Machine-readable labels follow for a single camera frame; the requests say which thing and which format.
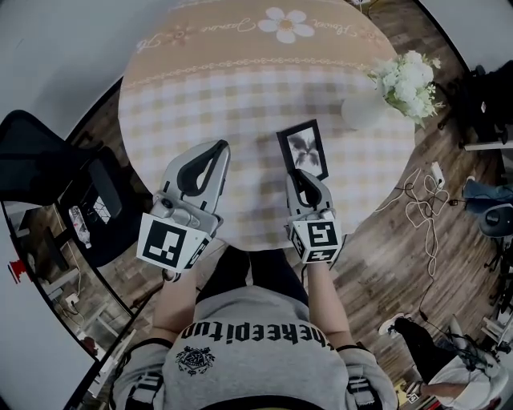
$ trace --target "white vase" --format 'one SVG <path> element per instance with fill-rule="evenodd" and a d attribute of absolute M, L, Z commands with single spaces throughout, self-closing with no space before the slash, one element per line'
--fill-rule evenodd
<path fill-rule="evenodd" d="M 372 128 L 379 123 L 388 107 L 378 90 L 364 91 L 344 100 L 341 107 L 342 119 L 354 130 Z"/>

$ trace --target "picture frame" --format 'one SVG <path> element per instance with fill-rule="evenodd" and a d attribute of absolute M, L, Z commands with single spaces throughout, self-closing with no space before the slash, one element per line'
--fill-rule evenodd
<path fill-rule="evenodd" d="M 287 172 L 302 169 L 323 180 L 329 176 L 317 120 L 277 132 Z"/>

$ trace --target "forearm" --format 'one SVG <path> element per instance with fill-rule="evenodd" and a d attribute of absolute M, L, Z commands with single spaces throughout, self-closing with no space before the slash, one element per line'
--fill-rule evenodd
<path fill-rule="evenodd" d="M 310 322 L 322 330 L 335 348 L 354 344 L 349 321 L 333 285 L 328 264 L 311 263 L 307 266 Z"/>
<path fill-rule="evenodd" d="M 452 399 L 457 399 L 463 393 L 463 390 L 465 390 L 466 388 L 466 384 L 425 384 L 422 386 L 422 394 L 428 396 L 450 397 Z"/>
<path fill-rule="evenodd" d="M 153 312 L 150 337 L 174 342 L 194 318 L 196 306 L 196 272 L 182 275 L 178 282 L 164 282 Z"/>

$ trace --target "electrical outlet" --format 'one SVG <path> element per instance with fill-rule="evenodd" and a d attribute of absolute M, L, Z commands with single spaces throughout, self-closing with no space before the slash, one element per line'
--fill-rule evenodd
<path fill-rule="evenodd" d="M 437 161 L 431 164 L 431 174 L 434 181 L 438 184 L 437 188 L 442 189 L 446 184 L 446 180 L 443 178 L 442 168 L 440 168 L 440 164 Z"/>
<path fill-rule="evenodd" d="M 79 302 L 79 297 L 77 296 L 76 293 L 71 293 L 71 295 L 69 295 L 67 298 L 66 298 L 66 303 L 68 305 L 69 308 L 73 309 L 73 305 L 74 304 L 77 304 Z"/>

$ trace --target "black pants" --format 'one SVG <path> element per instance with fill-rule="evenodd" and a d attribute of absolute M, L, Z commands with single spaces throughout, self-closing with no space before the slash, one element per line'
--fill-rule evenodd
<path fill-rule="evenodd" d="M 253 284 L 289 296 L 308 306 L 308 295 L 281 250 L 244 252 L 228 247 L 216 269 L 196 298 L 196 303 L 211 296 L 246 286 L 251 261 Z"/>
<path fill-rule="evenodd" d="M 429 383 L 440 370 L 456 357 L 456 353 L 437 348 L 429 332 L 408 319 L 397 319 L 394 329 L 400 333 L 425 383 Z"/>

